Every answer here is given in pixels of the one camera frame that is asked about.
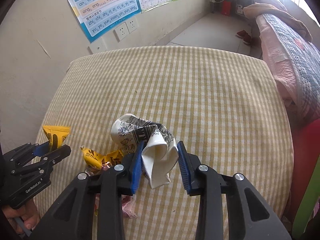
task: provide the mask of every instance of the metal screw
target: metal screw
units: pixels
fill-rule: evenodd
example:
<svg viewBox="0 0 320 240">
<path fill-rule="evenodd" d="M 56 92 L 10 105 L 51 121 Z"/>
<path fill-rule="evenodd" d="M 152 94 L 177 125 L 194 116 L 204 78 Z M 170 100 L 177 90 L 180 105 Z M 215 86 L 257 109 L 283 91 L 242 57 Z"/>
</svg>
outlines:
<svg viewBox="0 0 320 240">
<path fill-rule="evenodd" d="M 201 170 L 201 171 L 207 171 L 207 170 L 208 170 L 208 166 L 207 166 L 207 165 L 200 165 L 200 166 L 199 166 L 199 170 Z"/>
<path fill-rule="evenodd" d="M 78 175 L 78 179 L 85 179 L 86 177 L 87 177 L 87 174 L 84 172 Z"/>
<path fill-rule="evenodd" d="M 244 180 L 244 176 L 241 173 L 237 173 L 235 177 L 237 180 Z"/>
<path fill-rule="evenodd" d="M 122 171 L 124 169 L 124 166 L 122 164 L 118 164 L 115 166 L 116 171 Z"/>
</svg>

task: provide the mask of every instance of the yellow snack package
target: yellow snack package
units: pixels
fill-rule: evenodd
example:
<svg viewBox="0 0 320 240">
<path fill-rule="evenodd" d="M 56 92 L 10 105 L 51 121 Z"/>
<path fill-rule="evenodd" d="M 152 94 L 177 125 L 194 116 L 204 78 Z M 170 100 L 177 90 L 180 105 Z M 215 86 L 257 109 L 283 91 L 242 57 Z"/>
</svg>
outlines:
<svg viewBox="0 0 320 240">
<path fill-rule="evenodd" d="M 121 150 L 116 150 L 107 155 L 102 155 L 89 148 L 80 147 L 83 152 L 83 158 L 87 165 L 101 170 L 102 165 L 109 162 L 112 166 L 120 164 L 123 158 Z"/>
<path fill-rule="evenodd" d="M 49 140 L 49 151 L 54 151 L 62 146 L 63 141 L 70 133 L 70 127 L 44 125 L 43 131 Z"/>
</svg>

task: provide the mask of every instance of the blue patterned quilt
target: blue patterned quilt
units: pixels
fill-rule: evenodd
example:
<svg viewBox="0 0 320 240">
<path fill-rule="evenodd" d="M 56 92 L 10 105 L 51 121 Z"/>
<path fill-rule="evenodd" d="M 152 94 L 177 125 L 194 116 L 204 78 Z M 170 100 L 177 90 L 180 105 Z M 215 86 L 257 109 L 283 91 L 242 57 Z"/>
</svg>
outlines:
<svg viewBox="0 0 320 240">
<path fill-rule="evenodd" d="M 291 60 L 297 78 L 298 116 L 308 123 L 320 118 L 320 55 L 292 28 L 271 14 L 263 14 Z"/>
</svg>

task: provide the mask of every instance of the red box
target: red box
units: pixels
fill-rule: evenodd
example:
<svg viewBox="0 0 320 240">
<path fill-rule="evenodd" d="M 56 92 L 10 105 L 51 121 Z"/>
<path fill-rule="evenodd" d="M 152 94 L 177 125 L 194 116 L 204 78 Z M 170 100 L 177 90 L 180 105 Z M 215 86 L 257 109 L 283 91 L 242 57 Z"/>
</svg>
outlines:
<svg viewBox="0 0 320 240">
<path fill-rule="evenodd" d="M 221 14 L 223 14 L 225 16 L 230 16 L 230 11 L 231 11 L 231 2 L 223 1 L 222 8 L 221 8 Z"/>
</svg>

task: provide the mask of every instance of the green object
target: green object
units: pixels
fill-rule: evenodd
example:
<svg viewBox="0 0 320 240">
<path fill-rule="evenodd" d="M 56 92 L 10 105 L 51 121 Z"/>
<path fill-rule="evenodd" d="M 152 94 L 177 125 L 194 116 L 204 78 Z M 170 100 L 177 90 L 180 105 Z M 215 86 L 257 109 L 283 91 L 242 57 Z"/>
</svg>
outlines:
<svg viewBox="0 0 320 240">
<path fill-rule="evenodd" d="M 312 173 L 292 225 L 292 237 L 298 239 L 306 229 L 316 201 L 320 196 L 320 156 Z"/>
</svg>

